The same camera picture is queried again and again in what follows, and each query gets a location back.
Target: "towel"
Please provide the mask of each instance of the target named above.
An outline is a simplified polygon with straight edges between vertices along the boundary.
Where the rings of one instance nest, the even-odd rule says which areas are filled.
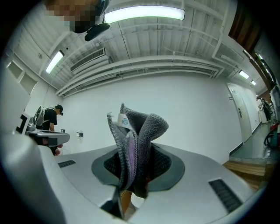
[[[136,196],[146,198],[151,141],[164,134],[168,124],[156,114],[136,112],[124,104],[120,114],[127,117],[129,126],[120,126],[112,121],[111,114],[107,115],[121,164],[119,188],[121,191],[129,188]]]

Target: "black cap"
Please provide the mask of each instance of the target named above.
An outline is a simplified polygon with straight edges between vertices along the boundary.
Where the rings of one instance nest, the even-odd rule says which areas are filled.
[[[59,109],[60,110],[60,114],[62,113],[62,111],[63,111],[63,107],[62,107],[62,105],[57,105],[57,106],[55,106],[55,109]]]

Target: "cloth tag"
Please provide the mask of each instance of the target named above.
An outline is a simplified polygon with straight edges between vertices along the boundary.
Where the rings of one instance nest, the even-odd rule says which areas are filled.
[[[132,127],[130,126],[130,122],[129,122],[127,116],[124,114],[118,115],[117,126],[123,127],[123,128],[128,128],[128,129],[132,130]]]

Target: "black baseboard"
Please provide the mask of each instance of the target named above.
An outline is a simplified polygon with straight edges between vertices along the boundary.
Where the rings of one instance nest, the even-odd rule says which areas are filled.
[[[255,128],[255,130],[252,132],[252,134],[256,132],[256,130],[261,126],[261,124],[262,124],[262,122],[260,122],[260,123],[258,124],[258,126]]]
[[[233,153],[235,153],[242,145],[243,145],[243,142],[240,145],[238,145],[233,151],[231,151],[229,153],[229,156],[231,156]]]

